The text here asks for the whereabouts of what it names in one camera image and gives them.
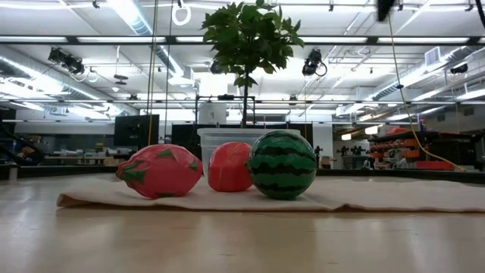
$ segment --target tree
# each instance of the tree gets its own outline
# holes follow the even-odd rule
[[[256,5],[233,3],[205,14],[202,24],[204,42],[214,43],[211,51],[217,51],[214,60],[225,74],[236,74],[235,86],[244,86],[242,127],[246,127],[248,89],[258,85],[251,72],[257,67],[268,74],[284,69],[288,57],[293,57],[291,45],[305,46],[297,34],[301,21],[293,26],[291,18],[283,19],[281,7],[278,12],[273,8],[264,0]]]

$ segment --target red ball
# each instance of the red ball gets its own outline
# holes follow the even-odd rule
[[[121,163],[116,176],[150,199],[184,196],[202,176],[202,163],[183,147],[158,144]]]
[[[250,150],[251,146],[246,143],[225,143],[217,147],[209,162],[209,186],[226,193],[247,190],[252,185],[245,166]]]

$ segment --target watermelon ball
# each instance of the watermelon ball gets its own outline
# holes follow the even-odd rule
[[[139,150],[121,163],[116,176],[144,197],[178,197],[199,181],[202,163],[183,147],[158,144]]]
[[[218,192],[235,193],[247,190],[251,178],[245,163],[251,146],[246,143],[225,143],[214,150],[209,162],[209,186]]]
[[[253,184],[272,199],[292,200],[305,192],[317,173],[310,144],[285,130],[256,140],[248,164]]]

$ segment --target plastic bin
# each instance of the plastic bin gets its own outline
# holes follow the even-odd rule
[[[219,145],[228,142],[241,142],[253,145],[256,140],[266,133],[275,130],[285,130],[290,133],[300,135],[299,130],[292,129],[242,129],[242,128],[202,128],[197,130],[200,136],[200,146],[202,148],[202,166],[204,175],[208,175],[209,161],[213,151]]]

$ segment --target white towel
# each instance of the white towel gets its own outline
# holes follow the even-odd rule
[[[170,206],[193,210],[485,212],[485,187],[443,180],[396,177],[317,177],[293,201],[267,198],[254,187],[242,193],[213,191],[203,177],[184,197],[146,199],[122,182],[100,174],[86,177],[58,197],[58,206],[102,203],[117,206]]]

